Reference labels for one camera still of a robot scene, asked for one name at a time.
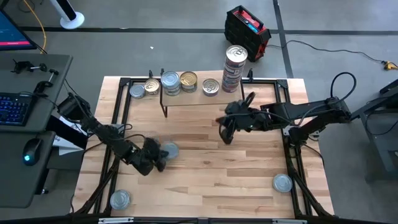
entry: concrete floor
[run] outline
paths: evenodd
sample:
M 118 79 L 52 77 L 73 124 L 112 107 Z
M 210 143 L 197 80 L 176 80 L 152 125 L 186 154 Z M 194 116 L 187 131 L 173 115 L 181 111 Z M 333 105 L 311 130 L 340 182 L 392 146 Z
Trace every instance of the concrete floor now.
M 59 27 L 59 16 L 49 1 L 36 2 L 36 12 L 45 26 Z M 226 11 L 242 4 L 260 18 L 266 27 L 277 30 L 273 0 L 70 0 L 73 7 L 86 16 L 83 27 L 222 29 Z M 344 30 L 338 35 L 283 35 L 287 40 L 302 40 L 319 48 L 364 51 L 370 56 L 398 62 L 398 2 L 394 0 L 275 0 L 279 5 L 282 25 L 287 33 L 300 30 Z M 11 1 L 5 11 L 20 25 L 37 23 L 31 14 L 19 12 Z M 349 31 L 366 31 L 358 35 Z M 27 32 L 38 44 L 41 32 Z M 270 44 L 280 45 L 279 34 Z M 215 33 L 156 33 L 133 30 L 130 33 L 48 32 L 50 54 L 74 56 L 68 81 L 84 99 L 96 107 L 105 75 L 147 75 L 166 70 L 222 69 L 224 50 L 229 43 Z M 286 57 L 294 78 L 304 78 L 310 101 L 328 97 L 332 78 L 340 72 L 351 72 L 358 79 L 355 92 L 346 100 L 351 111 L 377 97 L 378 90 L 398 78 L 397 71 L 385 72 L 382 65 L 362 55 L 319 52 L 305 45 L 290 43 L 289 54 L 267 48 L 266 56 L 248 63 L 256 77 L 286 78 Z M 345 77 L 336 82 L 335 94 L 345 95 L 352 81 Z M 326 176 L 336 215 L 379 222 L 398 223 L 398 182 L 367 184 L 364 176 L 375 167 L 366 163 L 373 153 L 369 140 L 358 121 L 330 125 L 321 134 L 320 149 L 325 159 Z M 58 173 L 55 190 L 37 196 L 24 210 L 0 209 L 0 219 L 63 215 L 69 211 L 69 198 L 74 192 L 77 174 Z

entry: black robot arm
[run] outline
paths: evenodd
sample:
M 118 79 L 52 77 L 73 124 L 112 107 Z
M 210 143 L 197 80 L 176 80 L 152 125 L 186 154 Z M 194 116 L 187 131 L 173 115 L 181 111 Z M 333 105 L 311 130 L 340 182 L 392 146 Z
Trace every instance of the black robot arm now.
M 337 97 L 300 105 L 272 103 L 261 105 L 260 109 L 249 107 L 254 97 L 252 92 L 245 100 L 229 103 L 225 108 L 226 116 L 216 119 L 225 144 L 231 144 L 235 131 L 270 131 L 289 126 L 290 143 L 301 146 L 309 134 L 322 131 L 328 124 L 350 122 L 351 113 L 346 103 Z M 304 118 L 312 116 L 316 118 L 300 126 Z M 296 119 L 301 119 L 299 124 L 294 124 Z
M 142 175 L 148 175 L 156 166 L 162 172 L 168 152 L 160 150 L 160 144 L 152 138 L 145 138 L 142 149 L 130 140 L 124 139 L 119 130 L 111 125 L 102 125 L 90 112 L 90 105 L 80 96 L 72 93 L 58 106 L 58 113 L 67 120 L 81 124 L 84 131 L 91 131 L 99 140 L 110 146 L 116 157 L 125 164 L 133 165 Z

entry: blue backlit keyboard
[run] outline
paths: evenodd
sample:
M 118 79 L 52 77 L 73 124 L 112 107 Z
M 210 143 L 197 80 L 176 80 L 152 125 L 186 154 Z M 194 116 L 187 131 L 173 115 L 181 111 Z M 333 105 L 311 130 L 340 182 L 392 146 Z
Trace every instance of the blue backlit keyboard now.
M 0 125 L 25 126 L 32 107 L 32 95 L 0 93 Z

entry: monitor screen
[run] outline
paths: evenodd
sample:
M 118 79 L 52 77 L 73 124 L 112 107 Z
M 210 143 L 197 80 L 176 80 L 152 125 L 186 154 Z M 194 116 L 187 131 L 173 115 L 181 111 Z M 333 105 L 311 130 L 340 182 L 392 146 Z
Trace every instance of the monitor screen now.
M 0 50 L 36 49 L 34 43 L 19 30 L 10 17 L 0 10 Z

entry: silver can lid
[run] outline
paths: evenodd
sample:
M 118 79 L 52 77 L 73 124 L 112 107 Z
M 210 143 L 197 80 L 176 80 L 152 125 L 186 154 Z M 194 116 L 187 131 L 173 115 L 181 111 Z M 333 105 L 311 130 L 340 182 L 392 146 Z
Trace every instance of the silver can lid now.
M 166 157 L 167 160 L 174 159 L 178 156 L 178 146 L 174 142 L 165 142 L 160 149 L 169 152 Z
M 166 87 L 175 86 L 180 82 L 180 77 L 176 72 L 165 72 L 160 78 L 162 85 Z
M 272 181 L 274 189 L 278 192 L 286 193 L 292 190 L 292 179 L 286 174 L 278 174 L 274 177 Z
M 141 98 L 145 94 L 145 88 L 143 85 L 133 85 L 130 88 L 130 95 L 134 98 Z
M 226 57 L 235 63 L 244 62 L 248 57 L 247 50 L 239 45 L 232 45 L 226 50 Z
M 130 194 L 125 190 L 117 190 L 111 196 L 111 206 L 116 210 L 124 210 L 130 204 Z
M 216 93 L 220 89 L 220 84 L 214 78 L 208 78 L 203 81 L 203 90 L 206 93 Z

